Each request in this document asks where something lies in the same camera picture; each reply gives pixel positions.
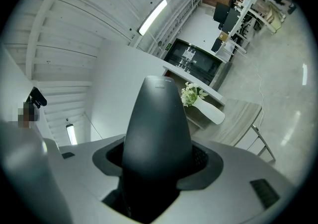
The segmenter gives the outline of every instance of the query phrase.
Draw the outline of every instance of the vase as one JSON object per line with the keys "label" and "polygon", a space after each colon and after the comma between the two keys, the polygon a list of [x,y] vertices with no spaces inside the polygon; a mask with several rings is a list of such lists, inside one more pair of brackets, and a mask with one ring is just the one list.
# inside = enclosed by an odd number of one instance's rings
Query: vase
{"label": "vase", "polygon": [[208,117],[215,124],[220,124],[225,119],[225,114],[222,111],[217,109],[212,104],[204,101],[199,96],[192,105],[199,109],[202,114]]}

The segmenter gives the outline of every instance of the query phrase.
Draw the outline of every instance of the green exit sign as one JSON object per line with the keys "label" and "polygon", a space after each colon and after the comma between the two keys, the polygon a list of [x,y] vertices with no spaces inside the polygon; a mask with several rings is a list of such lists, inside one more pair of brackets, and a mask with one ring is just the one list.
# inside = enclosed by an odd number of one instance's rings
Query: green exit sign
{"label": "green exit sign", "polygon": [[169,50],[171,46],[172,46],[172,44],[169,43],[165,49],[166,49],[166,50]]}

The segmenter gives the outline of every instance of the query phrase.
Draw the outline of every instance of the concrete floor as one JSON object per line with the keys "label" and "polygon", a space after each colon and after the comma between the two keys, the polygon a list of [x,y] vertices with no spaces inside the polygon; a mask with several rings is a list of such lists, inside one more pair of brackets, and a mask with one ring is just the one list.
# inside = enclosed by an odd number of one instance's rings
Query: concrete floor
{"label": "concrete floor", "polygon": [[306,19],[297,9],[276,34],[261,30],[247,47],[247,58],[236,52],[218,91],[227,98],[262,104],[258,68],[265,114],[260,132],[277,159],[273,166],[295,185],[301,183],[317,149],[317,52],[306,29]]}

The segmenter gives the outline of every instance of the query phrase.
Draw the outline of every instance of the power cord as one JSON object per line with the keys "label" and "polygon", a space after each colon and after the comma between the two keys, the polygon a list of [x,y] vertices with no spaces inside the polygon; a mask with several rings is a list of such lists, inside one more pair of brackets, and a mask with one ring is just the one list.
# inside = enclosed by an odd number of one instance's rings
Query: power cord
{"label": "power cord", "polygon": [[[243,55],[246,59],[248,59],[248,57],[246,55],[244,55],[242,52],[240,52],[235,46],[234,46],[234,49],[236,49],[241,55]],[[262,91],[260,90],[260,88],[262,86],[263,79],[261,78],[261,76],[258,73],[257,66],[254,63],[252,63],[252,65],[256,68],[257,75],[260,78],[260,83],[259,83],[259,88],[258,88],[259,93],[262,95],[262,117],[260,118],[259,125],[258,125],[258,131],[260,131],[260,125],[262,124],[263,119],[264,119],[264,115],[265,115],[264,114],[264,95],[263,95]]]}

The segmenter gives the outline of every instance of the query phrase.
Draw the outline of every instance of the flower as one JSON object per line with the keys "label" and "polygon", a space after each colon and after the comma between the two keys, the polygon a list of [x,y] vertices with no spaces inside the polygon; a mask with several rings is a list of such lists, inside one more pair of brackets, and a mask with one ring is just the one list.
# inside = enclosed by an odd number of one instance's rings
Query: flower
{"label": "flower", "polygon": [[183,106],[188,107],[193,105],[193,103],[197,100],[198,96],[201,99],[204,99],[205,96],[207,96],[208,94],[203,92],[203,90],[201,89],[199,91],[198,94],[198,84],[196,83],[189,83],[186,82],[185,83],[186,88],[183,88],[181,90],[181,101],[183,103]]}

